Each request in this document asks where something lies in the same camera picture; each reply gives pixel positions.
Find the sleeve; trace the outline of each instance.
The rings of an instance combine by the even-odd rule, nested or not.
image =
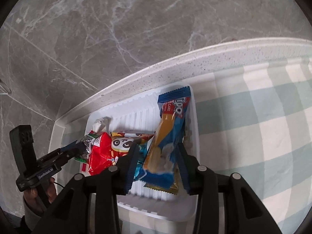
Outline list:
[[[31,210],[24,198],[23,204],[25,208],[25,223],[30,230],[33,230],[37,225],[37,223],[39,222],[39,220],[41,219],[42,213],[34,212],[33,210]]]

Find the gray marble tile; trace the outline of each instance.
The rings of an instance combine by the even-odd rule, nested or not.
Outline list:
[[[294,0],[20,0],[7,20],[99,90],[212,44],[268,36],[312,39]]]
[[[10,86],[15,100],[33,111],[56,120],[97,89],[47,56],[14,30],[3,26],[7,63],[0,77]]]
[[[18,169],[11,149],[9,132],[18,125],[32,126],[34,149],[38,158],[48,153],[54,122],[31,111],[9,96],[0,96],[0,205],[3,210],[22,216],[22,193],[15,180]]]

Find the tile grout line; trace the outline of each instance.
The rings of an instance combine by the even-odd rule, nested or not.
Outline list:
[[[65,68],[67,71],[71,72],[73,75],[75,75],[76,77],[78,77],[79,79],[81,79],[82,81],[84,81],[85,83],[87,83],[88,85],[90,85],[91,87],[93,87],[95,90],[99,91],[98,88],[96,88],[95,86],[93,86],[91,83],[89,83],[88,81],[84,80],[83,78],[81,78],[80,76],[78,76],[76,73],[74,73],[73,71],[71,71],[69,68],[67,68],[66,66],[64,66],[63,64],[61,64],[60,62],[58,62],[57,60],[55,60],[53,57],[51,57],[50,55],[48,55],[47,53],[45,53],[43,50],[41,50],[39,47],[37,47],[34,43],[32,43],[30,40],[28,40],[26,37],[22,36],[17,30],[15,30],[12,27],[12,30],[18,34],[21,38],[23,38],[24,40],[26,40],[28,43],[30,43],[31,45],[33,45],[35,48],[37,48],[40,52],[42,52],[43,54],[45,54],[47,57],[49,57],[51,60],[53,60],[54,62],[56,62],[58,65],[60,65],[61,67]]]
[[[18,103],[21,104],[22,106],[26,107],[27,109],[33,111],[34,113],[37,113],[38,115],[40,115],[40,116],[42,116],[42,117],[44,117],[44,118],[46,118],[46,119],[49,119],[49,120],[55,122],[55,120],[52,120],[51,118],[48,118],[48,117],[44,116],[43,114],[38,113],[37,111],[35,111],[35,110],[29,108],[28,106],[24,105],[23,103],[19,102],[18,100],[16,100],[16,99],[15,99],[13,96],[11,96],[10,94],[8,94],[7,96],[9,96],[10,98],[12,98],[12,100],[18,102]]]

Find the green and white checkered cloth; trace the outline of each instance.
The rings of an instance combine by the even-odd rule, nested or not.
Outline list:
[[[312,203],[312,59],[222,70],[189,79],[201,164],[240,173],[283,234]]]

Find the blue and yellow snack wrapper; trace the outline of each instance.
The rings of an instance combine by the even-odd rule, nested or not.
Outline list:
[[[184,120],[190,98],[188,86],[158,97],[161,121],[143,165],[145,175],[141,178],[148,184],[168,189],[174,182],[174,150],[184,136]]]

